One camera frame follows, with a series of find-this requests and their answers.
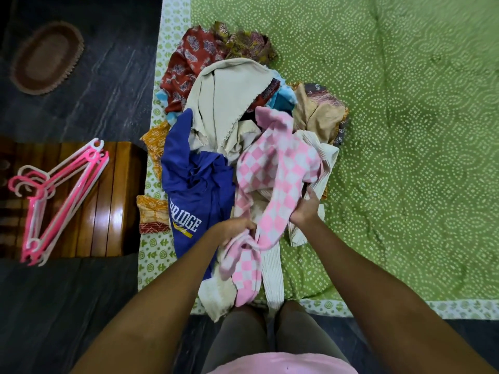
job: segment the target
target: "brown oval rug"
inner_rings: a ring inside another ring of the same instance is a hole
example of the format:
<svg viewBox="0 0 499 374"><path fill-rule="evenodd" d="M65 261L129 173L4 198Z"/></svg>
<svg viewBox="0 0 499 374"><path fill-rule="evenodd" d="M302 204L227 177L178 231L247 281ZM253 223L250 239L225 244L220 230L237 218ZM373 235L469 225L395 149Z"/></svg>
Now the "brown oval rug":
<svg viewBox="0 0 499 374"><path fill-rule="evenodd" d="M21 92L50 92L71 73L83 48L83 37L72 24L43 25L17 51L10 78Z"/></svg>

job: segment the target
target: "wooden bench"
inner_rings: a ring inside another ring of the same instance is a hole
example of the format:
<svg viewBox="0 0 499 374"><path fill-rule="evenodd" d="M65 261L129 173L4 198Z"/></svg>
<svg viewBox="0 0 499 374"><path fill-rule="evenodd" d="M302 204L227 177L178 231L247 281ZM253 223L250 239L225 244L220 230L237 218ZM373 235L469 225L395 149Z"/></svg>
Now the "wooden bench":
<svg viewBox="0 0 499 374"><path fill-rule="evenodd" d="M0 137L0 257L20 257L28 207L25 198L9 191L6 181L26 164L48 171L84 144L24 144ZM136 196L144 194L147 154L128 142L106 142L104 150L109 151L109 164L66 226L50 258L112 257L138 250ZM78 175L60 185L47 202L41 232L77 179Z"/></svg>

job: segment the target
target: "dotted pattern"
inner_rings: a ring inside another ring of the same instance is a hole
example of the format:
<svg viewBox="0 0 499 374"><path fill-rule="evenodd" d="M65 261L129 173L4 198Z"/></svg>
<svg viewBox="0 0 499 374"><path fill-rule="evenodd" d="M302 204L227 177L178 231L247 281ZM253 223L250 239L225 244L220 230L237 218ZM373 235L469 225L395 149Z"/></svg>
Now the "dotted pattern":
<svg viewBox="0 0 499 374"><path fill-rule="evenodd" d="M193 24L265 33L284 78L326 85L350 108L326 222L447 319L499 319L493 1L192 0ZM163 0L155 89L191 24L189 3ZM153 98L151 124L164 118ZM151 162L146 194L165 197ZM286 298L351 316L314 251L287 241ZM171 233L144 235L139 289L174 261ZM204 313L199 300L192 313Z"/></svg>

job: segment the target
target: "checkered garment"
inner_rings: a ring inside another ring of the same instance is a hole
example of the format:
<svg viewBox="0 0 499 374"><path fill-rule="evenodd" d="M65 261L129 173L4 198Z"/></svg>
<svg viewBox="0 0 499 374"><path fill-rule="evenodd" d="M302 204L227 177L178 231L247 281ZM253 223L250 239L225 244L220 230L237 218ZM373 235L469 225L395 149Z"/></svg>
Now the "checkered garment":
<svg viewBox="0 0 499 374"><path fill-rule="evenodd" d="M271 249L283 234L301 198L304 182L314 182L322 171L314 147L293 135L293 118L285 112L257 107L257 124L265 130L239 158L234 217L249 218L252 191L273 189L257 224L255 238L246 230L226 246L220 265L223 278L232 276L237 307L253 301L261 285L261 251Z"/></svg>

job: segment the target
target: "gray pants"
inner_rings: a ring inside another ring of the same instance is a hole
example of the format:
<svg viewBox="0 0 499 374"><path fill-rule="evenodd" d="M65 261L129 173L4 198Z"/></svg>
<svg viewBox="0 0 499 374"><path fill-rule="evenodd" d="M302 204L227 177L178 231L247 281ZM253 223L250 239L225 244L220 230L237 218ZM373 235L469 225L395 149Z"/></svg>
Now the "gray pants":
<svg viewBox="0 0 499 374"><path fill-rule="evenodd" d="M278 352L320 353L348 362L334 341L305 312L292 311L275 333ZM269 352L265 328L245 312L231 312L221 325L203 366L202 374L243 356Z"/></svg>

